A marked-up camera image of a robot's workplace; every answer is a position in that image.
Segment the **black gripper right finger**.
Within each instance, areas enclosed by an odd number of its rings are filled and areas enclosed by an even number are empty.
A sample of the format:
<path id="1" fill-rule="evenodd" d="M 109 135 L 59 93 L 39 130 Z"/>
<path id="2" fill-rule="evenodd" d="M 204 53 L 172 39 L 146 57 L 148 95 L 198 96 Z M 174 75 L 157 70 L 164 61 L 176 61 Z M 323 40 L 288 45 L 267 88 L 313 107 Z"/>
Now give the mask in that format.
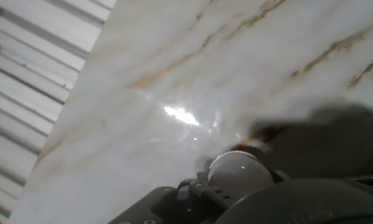
<path id="1" fill-rule="evenodd" d="M 289 177 L 286 173 L 280 170 L 272 170 L 270 171 L 270 173 L 275 183 L 292 180 L 291 177 Z M 370 185 L 373 187 L 373 170 L 369 174 L 354 175 L 354 176 L 347 176 L 347 177 L 328 177 L 328 179 L 354 181 L 360 184 Z"/>

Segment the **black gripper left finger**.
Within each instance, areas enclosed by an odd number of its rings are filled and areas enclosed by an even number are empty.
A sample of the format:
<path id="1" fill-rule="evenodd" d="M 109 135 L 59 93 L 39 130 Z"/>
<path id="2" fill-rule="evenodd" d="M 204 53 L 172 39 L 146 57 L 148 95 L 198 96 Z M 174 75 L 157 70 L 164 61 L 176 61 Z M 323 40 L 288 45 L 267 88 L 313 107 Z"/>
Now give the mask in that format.
<path id="1" fill-rule="evenodd" d="M 208 173 L 183 180 L 178 187 L 158 187 L 109 224 L 214 223 L 238 197 L 209 185 Z"/>

